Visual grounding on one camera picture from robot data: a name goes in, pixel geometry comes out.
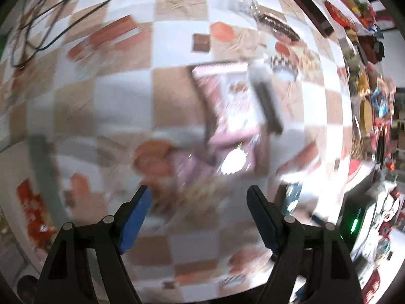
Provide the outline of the dark bar in clear wrapper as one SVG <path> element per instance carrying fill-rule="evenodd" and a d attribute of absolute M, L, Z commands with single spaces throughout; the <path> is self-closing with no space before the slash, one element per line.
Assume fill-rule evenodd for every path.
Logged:
<path fill-rule="evenodd" d="M 281 135 L 284 121 L 275 88 L 273 74 L 266 65 L 251 63 L 248 68 L 249 81 L 260 103 L 269 133 Z"/>

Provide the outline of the mauve wafer snack packet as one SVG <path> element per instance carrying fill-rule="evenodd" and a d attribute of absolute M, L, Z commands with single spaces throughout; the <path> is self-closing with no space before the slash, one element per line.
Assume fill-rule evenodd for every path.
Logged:
<path fill-rule="evenodd" d="M 169 153 L 170 165 L 180 190 L 215 178 L 232 179 L 257 171 L 259 135 L 229 145 L 208 145 Z"/>

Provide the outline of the red square snack packet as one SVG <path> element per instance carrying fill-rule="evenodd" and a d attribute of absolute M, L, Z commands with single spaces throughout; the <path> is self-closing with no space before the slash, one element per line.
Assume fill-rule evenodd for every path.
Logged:
<path fill-rule="evenodd" d="M 32 191 L 28 178 L 16 188 L 16 195 L 27 220 L 27 234 L 30 241 L 37 249 L 49 251 L 58 230 L 49 217 L 42 196 Z"/>

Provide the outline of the grey storage tray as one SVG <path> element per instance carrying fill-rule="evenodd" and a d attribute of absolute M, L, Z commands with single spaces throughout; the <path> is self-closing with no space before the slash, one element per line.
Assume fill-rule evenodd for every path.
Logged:
<path fill-rule="evenodd" d="M 43 265 L 69 219 L 56 161 L 44 137 L 28 137 L 1 150 L 1 210 L 25 255 Z"/>

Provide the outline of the pink cranberry cookie packet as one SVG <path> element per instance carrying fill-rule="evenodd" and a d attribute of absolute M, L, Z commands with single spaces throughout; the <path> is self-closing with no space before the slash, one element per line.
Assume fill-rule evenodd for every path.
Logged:
<path fill-rule="evenodd" d="M 189 69 L 206 111 L 208 147 L 252 152 L 260 143 L 264 121 L 249 80 L 249 63 L 222 61 Z"/>

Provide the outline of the blue wafer snack packet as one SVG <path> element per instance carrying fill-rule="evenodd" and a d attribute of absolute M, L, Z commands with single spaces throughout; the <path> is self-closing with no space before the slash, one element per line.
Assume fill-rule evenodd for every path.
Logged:
<path fill-rule="evenodd" d="M 301 195 L 302 187 L 302 183 L 282 182 L 280 184 L 280 209 L 285 216 L 292 215 L 292 213 L 296 209 Z"/>

